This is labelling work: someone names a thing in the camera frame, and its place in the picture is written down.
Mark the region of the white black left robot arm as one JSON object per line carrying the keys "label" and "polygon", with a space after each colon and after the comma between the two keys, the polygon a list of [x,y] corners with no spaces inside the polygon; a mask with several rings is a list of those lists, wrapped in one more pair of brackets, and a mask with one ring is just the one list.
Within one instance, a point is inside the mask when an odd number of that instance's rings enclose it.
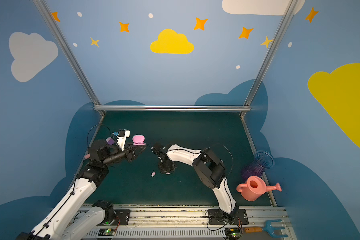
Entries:
{"label": "white black left robot arm", "polygon": [[18,240],[80,240],[95,226],[114,220],[114,205],[98,201],[78,221],[71,223],[76,212],[95,192],[109,173],[109,166],[122,160],[133,161],[145,150],[145,137],[126,137],[112,145],[107,140],[96,140],[88,149],[89,162],[76,176],[75,182],[55,208],[29,233],[20,233]]}

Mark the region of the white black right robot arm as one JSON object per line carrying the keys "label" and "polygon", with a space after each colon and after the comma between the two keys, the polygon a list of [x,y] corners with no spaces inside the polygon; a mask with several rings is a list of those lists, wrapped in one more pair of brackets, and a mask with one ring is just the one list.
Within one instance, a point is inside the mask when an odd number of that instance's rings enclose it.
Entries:
{"label": "white black right robot arm", "polygon": [[157,143],[151,147],[151,151],[159,159],[162,174],[173,173],[176,162],[193,167],[201,182],[213,190],[224,218],[234,220],[239,207],[228,186],[226,166],[211,148],[191,150],[176,144],[165,147]]}

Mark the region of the purple earbud charging case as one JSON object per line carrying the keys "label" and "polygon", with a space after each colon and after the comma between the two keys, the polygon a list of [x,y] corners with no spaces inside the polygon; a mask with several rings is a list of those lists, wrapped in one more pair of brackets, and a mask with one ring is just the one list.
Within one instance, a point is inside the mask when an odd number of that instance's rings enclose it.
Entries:
{"label": "purple earbud charging case", "polygon": [[134,146],[145,146],[145,137],[143,135],[134,135],[133,138],[133,145]]}

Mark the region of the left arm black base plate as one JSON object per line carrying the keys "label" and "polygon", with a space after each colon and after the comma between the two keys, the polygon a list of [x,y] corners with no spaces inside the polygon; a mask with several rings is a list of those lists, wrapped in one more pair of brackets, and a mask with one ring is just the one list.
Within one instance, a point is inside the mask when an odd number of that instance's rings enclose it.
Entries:
{"label": "left arm black base plate", "polygon": [[101,223],[103,226],[127,226],[130,219],[130,210],[114,210],[114,218]]}

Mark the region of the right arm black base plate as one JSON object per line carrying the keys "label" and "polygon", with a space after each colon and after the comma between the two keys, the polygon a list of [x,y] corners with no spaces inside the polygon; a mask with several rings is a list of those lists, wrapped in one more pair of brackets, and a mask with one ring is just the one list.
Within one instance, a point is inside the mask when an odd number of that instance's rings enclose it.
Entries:
{"label": "right arm black base plate", "polygon": [[209,220],[209,225],[219,226],[219,225],[248,225],[249,219],[247,212],[244,209],[239,209],[234,216],[230,216],[227,213],[221,211],[220,209],[208,209],[206,216]]}

